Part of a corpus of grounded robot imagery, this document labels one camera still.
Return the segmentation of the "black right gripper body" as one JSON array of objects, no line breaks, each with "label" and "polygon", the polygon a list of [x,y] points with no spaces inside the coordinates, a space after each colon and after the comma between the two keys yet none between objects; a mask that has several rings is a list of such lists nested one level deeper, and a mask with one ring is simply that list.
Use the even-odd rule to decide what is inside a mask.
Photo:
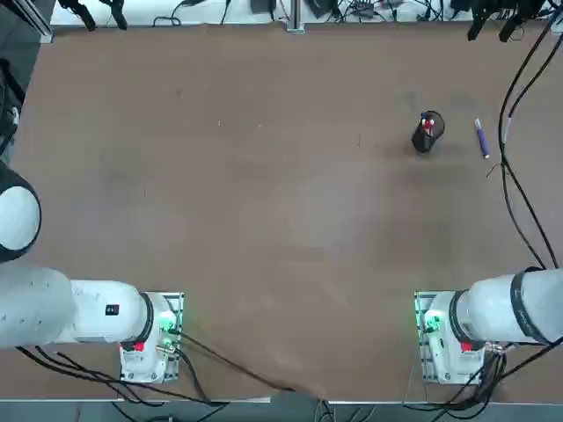
[{"label": "black right gripper body", "polygon": [[489,18],[494,13],[512,11],[519,18],[530,18],[530,1],[478,0],[474,2],[474,17]]}]

